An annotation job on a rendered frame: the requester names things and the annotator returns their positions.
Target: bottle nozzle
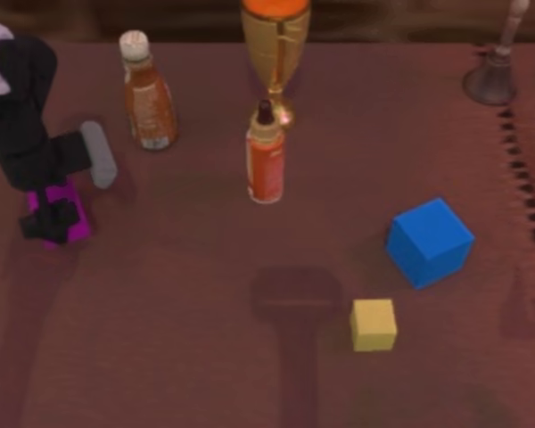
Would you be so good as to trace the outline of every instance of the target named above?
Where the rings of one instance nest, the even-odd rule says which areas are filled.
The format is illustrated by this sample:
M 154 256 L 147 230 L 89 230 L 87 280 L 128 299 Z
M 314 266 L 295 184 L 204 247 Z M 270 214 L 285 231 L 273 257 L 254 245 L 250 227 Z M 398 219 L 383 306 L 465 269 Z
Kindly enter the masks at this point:
M 257 121 L 260 125 L 271 125 L 276 121 L 274 109 L 269 100 L 261 100 L 259 102 Z

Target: blue cube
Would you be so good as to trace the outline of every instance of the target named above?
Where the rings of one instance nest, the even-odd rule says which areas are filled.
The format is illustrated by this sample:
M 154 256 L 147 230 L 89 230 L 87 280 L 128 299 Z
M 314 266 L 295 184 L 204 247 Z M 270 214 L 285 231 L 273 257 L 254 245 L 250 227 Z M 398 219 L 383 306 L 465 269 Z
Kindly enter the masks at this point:
M 394 218 L 386 251 L 410 283 L 421 289 L 460 270 L 474 239 L 438 198 Z

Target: brown table surface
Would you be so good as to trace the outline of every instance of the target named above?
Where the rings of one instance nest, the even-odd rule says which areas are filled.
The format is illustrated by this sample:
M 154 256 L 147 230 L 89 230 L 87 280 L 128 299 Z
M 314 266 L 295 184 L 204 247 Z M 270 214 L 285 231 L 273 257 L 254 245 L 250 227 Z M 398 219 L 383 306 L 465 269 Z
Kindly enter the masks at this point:
M 121 174 L 106 192 L 78 177 L 95 237 L 48 252 L 21 240 L 24 198 L 0 172 L 0 428 L 287 428 L 276 333 L 249 303 L 258 269 L 277 267 L 297 282 L 300 267 L 326 269 L 342 286 L 344 310 L 305 358 L 318 361 L 321 428 L 535 427 L 528 229 L 500 109 L 461 92 L 473 47 L 310 45 L 273 206 L 245 189 L 258 94 L 243 46 L 153 48 L 182 127 L 158 154 L 131 141 L 117 46 L 55 48 L 49 128 L 100 118 Z M 522 85 L 535 70 L 518 65 Z M 477 243 L 462 272 L 418 292 L 386 257 L 384 232 L 436 196 Z M 349 302 L 373 297 L 394 299 L 399 340 L 355 354 Z

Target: white bottle cap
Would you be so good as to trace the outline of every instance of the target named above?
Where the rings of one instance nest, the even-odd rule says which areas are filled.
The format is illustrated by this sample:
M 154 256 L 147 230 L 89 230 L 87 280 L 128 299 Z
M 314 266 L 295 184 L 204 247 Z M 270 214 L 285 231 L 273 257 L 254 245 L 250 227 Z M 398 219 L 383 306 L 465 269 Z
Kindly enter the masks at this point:
M 125 61 L 138 62 L 151 56 L 149 38 L 143 31 L 133 29 L 119 39 L 121 56 Z

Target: goblet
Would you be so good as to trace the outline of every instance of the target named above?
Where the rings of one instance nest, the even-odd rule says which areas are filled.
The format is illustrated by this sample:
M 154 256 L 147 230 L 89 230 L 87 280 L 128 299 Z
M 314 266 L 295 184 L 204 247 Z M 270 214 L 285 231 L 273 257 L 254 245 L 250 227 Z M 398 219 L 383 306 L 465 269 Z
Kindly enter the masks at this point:
M 299 65 L 310 12 L 309 0 L 242 0 L 243 33 L 251 64 L 283 128 L 295 122 L 284 89 Z
M 499 45 L 483 63 L 464 78 L 464 91 L 474 101 L 486 105 L 506 105 L 516 94 L 511 73 L 511 46 L 531 0 L 511 0 Z

